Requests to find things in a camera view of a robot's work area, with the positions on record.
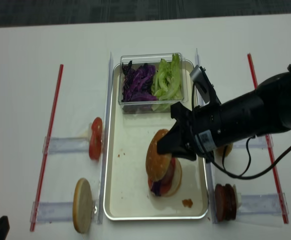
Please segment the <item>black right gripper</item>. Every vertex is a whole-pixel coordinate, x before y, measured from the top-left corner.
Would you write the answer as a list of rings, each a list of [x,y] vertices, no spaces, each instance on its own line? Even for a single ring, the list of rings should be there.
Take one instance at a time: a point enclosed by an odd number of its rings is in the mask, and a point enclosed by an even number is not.
[[[171,117],[176,123],[157,142],[157,153],[189,161],[199,156],[212,162],[216,148],[258,135],[267,125],[265,104],[254,92],[193,111],[178,102]]]

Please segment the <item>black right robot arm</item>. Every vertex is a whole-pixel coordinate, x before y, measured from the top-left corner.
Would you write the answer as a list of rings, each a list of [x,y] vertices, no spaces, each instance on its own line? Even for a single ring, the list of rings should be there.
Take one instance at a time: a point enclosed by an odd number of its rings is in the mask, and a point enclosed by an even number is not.
[[[195,160],[218,147],[251,136],[291,130],[291,65],[251,92],[221,103],[205,70],[196,66],[190,78],[205,106],[188,109],[177,102],[170,107],[174,126],[157,142],[159,154]]]

